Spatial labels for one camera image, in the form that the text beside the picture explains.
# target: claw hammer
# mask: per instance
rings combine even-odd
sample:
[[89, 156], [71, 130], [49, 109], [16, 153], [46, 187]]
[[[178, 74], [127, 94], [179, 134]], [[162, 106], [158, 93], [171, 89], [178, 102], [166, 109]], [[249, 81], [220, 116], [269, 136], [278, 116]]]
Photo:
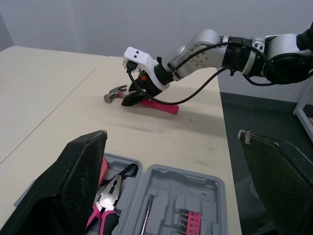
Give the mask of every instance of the claw hammer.
[[[126, 85], [116, 87], [110, 90], [109, 93], [106, 94], [103, 98], [107, 103], [111, 103], [114, 98], [127, 96], [124, 93], [126, 90], [127, 90]], [[176, 115], [179, 110], [178, 105], [165, 105], [165, 104], [157, 103], [152, 100], [143, 100], [141, 101], [141, 104], [145, 106], [149, 106], [154, 109], [158, 109], [158, 110], [170, 113], [170, 114], [174, 114], [174, 115]]]

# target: pliers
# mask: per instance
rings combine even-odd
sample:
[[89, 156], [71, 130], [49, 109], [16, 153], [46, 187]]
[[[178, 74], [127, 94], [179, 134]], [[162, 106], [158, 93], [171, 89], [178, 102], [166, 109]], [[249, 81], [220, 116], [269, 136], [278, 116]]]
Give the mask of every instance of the pliers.
[[93, 212], [88, 220], [86, 229], [101, 218], [100, 235], [110, 235], [113, 229], [118, 224], [119, 216], [114, 208], [121, 195], [122, 191], [122, 176], [115, 175], [100, 194], [100, 198], [95, 202], [92, 209]]

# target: pink hammer handle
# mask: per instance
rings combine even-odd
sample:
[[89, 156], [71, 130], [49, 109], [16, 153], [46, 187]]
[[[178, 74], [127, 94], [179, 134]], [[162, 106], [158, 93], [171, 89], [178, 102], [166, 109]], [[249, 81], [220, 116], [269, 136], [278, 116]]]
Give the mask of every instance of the pink hammer handle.
[[179, 110], [178, 105], [160, 104], [160, 103], [157, 103], [157, 102], [152, 101], [152, 100], [143, 100], [141, 102], [141, 104], [149, 106], [149, 107], [154, 108], [154, 109], [162, 110], [162, 111], [168, 112], [170, 114], [174, 114], [174, 115], [176, 115], [178, 113], [178, 110]]

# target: black strap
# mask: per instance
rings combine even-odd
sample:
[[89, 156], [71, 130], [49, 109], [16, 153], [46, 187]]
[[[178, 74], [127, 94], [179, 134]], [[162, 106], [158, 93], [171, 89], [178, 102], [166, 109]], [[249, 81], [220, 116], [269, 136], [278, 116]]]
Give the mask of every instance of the black strap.
[[[130, 175], [126, 175], [126, 173], [130, 172], [131, 169], [134, 169], [132, 174]], [[137, 175], [137, 172], [139, 170], [139, 167], [136, 163], [132, 163], [132, 164], [129, 164], [124, 170], [122, 170], [121, 172], [118, 173], [118, 175], [121, 175], [122, 176], [122, 180], [125, 180], [127, 177], [134, 177]], [[103, 180], [102, 183], [101, 183], [101, 186], [103, 185], [106, 185], [108, 182], [110, 182], [111, 179], [109, 180]]]

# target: tool compartment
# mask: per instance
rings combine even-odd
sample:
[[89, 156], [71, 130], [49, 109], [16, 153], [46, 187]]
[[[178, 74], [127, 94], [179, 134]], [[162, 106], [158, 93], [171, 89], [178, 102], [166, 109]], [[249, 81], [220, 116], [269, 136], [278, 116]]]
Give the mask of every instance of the tool compartment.
[[201, 214], [201, 235], [226, 235], [225, 186], [221, 179], [163, 165], [152, 165], [141, 183], [123, 235], [140, 234], [145, 205], [154, 195], [146, 235], [178, 235], [181, 213]]
[[[109, 165], [107, 179], [131, 163], [139, 166], [136, 177], [123, 181], [115, 207], [120, 218], [113, 235], [140, 234], [150, 195], [154, 199], [145, 235], [178, 235], [179, 231], [186, 231], [180, 220], [181, 214], [188, 212], [201, 214], [201, 235], [227, 234], [225, 186], [221, 179], [157, 164], [142, 172], [142, 164], [137, 160], [107, 153], [104, 157]], [[94, 224], [87, 235], [97, 235], [99, 224]]]
[[[142, 164], [140, 161], [120, 157], [114, 154], [105, 153], [104, 158], [108, 162], [108, 174], [106, 179], [111, 179], [114, 175], [120, 173], [129, 164], [137, 164], [138, 172], [135, 177], [127, 177], [122, 182], [122, 193], [115, 206], [116, 214], [120, 216], [118, 225], [115, 227], [113, 234], [120, 234], [120, 230], [125, 226], [127, 217], [130, 213], [131, 205], [134, 201], [135, 191], [138, 185], [138, 181], [142, 172]], [[101, 190], [98, 190], [95, 197], [95, 201], [99, 198]], [[98, 235], [99, 233], [100, 220], [98, 220], [91, 229], [87, 232], [87, 235]]]

